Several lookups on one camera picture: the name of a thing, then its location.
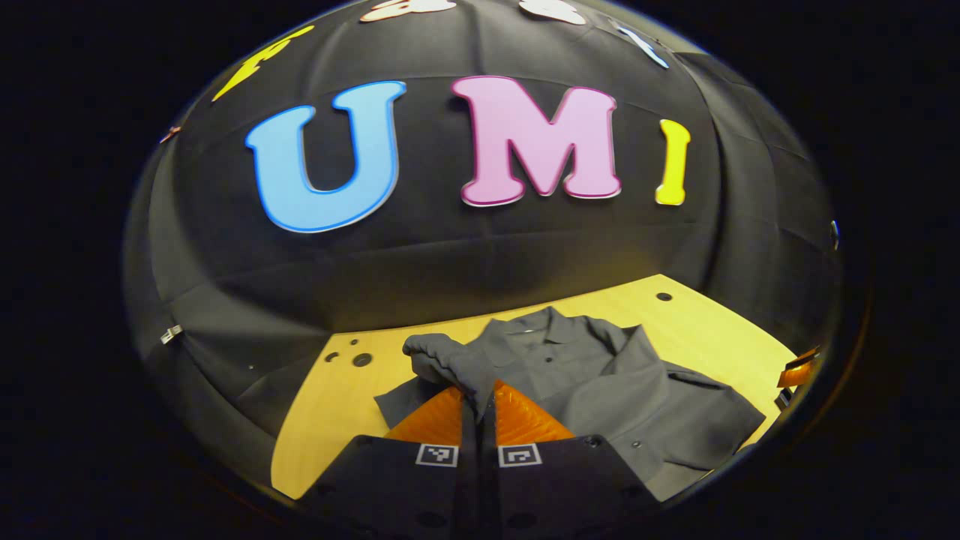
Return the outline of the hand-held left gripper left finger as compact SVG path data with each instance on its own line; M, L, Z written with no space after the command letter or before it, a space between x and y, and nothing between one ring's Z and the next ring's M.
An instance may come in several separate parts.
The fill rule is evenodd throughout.
M476 421L450 386L384 436L354 436L299 500L332 539L473 538Z

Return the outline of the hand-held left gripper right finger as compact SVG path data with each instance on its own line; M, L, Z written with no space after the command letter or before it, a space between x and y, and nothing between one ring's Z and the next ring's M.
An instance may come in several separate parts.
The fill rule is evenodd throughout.
M484 518L496 539L600 539L659 507L611 442L577 436L495 382L484 414Z

